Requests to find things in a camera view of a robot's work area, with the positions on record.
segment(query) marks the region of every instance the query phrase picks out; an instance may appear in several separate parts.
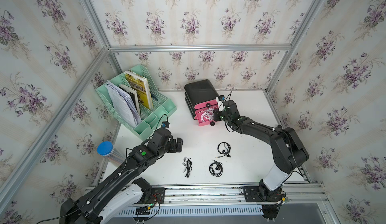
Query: white table surface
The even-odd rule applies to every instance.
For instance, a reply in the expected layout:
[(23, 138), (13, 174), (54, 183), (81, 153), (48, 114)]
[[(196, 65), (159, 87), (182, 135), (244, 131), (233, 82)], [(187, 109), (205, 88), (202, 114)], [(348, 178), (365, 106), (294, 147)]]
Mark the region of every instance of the white table surface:
[[(229, 92), (218, 91), (219, 95), (225, 96)], [(192, 119), (185, 103), (184, 91), (164, 91), (162, 94), (171, 98), (177, 106), (176, 112), (169, 117), (169, 129), (173, 138), (180, 137), (184, 140), (182, 152), (165, 154), (137, 178), (143, 177), (151, 185), (258, 183), (274, 165), (271, 147), (267, 143), (249, 135), (230, 133), (222, 121), (216, 122), (214, 126), (199, 127), (198, 121)], [(231, 100), (237, 104), (241, 116), (268, 126), (277, 126), (263, 91), (234, 91)], [(115, 148), (124, 155), (126, 147), (133, 148), (141, 142), (121, 125)], [(231, 158), (215, 159), (220, 156), (217, 152), (217, 145), (220, 142), (231, 145)], [(182, 162), (185, 156), (192, 159), (189, 178), (183, 173), (185, 166)], [(214, 177), (209, 173), (209, 165), (213, 163), (213, 159), (223, 163), (224, 170), (220, 177)], [(104, 176), (110, 175), (115, 170), (116, 166), (108, 163)], [(288, 181), (303, 181), (303, 178), (295, 173)]]

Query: blue lid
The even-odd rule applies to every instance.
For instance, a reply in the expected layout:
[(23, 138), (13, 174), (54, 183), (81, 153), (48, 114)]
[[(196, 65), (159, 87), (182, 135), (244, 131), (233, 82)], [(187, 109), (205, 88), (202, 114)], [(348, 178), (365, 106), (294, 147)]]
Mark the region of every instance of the blue lid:
[(113, 144), (109, 141), (105, 141), (105, 142), (102, 142), (101, 144), (99, 144), (96, 151), (100, 155), (107, 155), (107, 154), (110, 154), (112, 149), (113, 149)]

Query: robotic arm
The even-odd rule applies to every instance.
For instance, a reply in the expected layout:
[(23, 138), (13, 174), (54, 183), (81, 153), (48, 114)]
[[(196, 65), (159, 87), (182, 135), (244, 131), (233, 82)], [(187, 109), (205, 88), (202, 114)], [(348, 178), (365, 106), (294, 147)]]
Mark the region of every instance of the robotic arm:
[[(169, 127), (168, 122), (162, 122), (162, 125)], [(126, 160), (92, 191), (77, 201), (68, 199), (64, 202), (60, 208), (59, 223), (100, 224), (101, 221), (105, 223), (125, 206), (142, 199), (148, 200), (151, 185), (143, 178), (135, 180), (124, 192), (119, 192), (165, 153), (181, 152), (182, 144), (183, 140), (173, 139), (171, 132), (166, 128), (155, 130), (151, 139), (134, 147)]]
[(290, 127), (282, 129), (269, 127), (240, 116), (234, 101), (224, 101), (224, 109), (214, 111), (214, 120), (225, 122), (225, 126), (240, 134), (251, 135), (269, 144), (272, 148), (275, 165), (266, 177), (259, 182), (260, 201), (275, 200), (275, 193), (281, 191), (282, 183), (292, 171), (308, 160), (308, 152), (295, 130)]

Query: clear jar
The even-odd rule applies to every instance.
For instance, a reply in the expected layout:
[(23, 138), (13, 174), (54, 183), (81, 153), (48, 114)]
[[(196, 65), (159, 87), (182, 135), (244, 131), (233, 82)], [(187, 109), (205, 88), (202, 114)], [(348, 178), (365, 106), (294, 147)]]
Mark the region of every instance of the clear jar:
[(109, 141), (102, 142), (99, 144), (97, 150), (98, 154), (102, 155), (114, 165), (119, 167), (124, 161), (125, 157), (121, 153), (119, 153), (113, 146), (113, 144)]

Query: vent grille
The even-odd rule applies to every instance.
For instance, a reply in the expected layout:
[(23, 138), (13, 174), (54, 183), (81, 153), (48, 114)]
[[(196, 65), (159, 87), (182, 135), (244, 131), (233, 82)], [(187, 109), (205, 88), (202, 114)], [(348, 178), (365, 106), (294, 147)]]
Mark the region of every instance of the vent grille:
[[(117, 214), (117, 217), (136, 217), (137, 207), (129, 207)], [(150, 210), (148, 217), (154, 215), (158, 210), (155, 206)], [(157, 216), (235, 216), (235, 215), (262, 215), (261, 205), (229, 205), (229, 206), (174, 206), (160, 208)]]

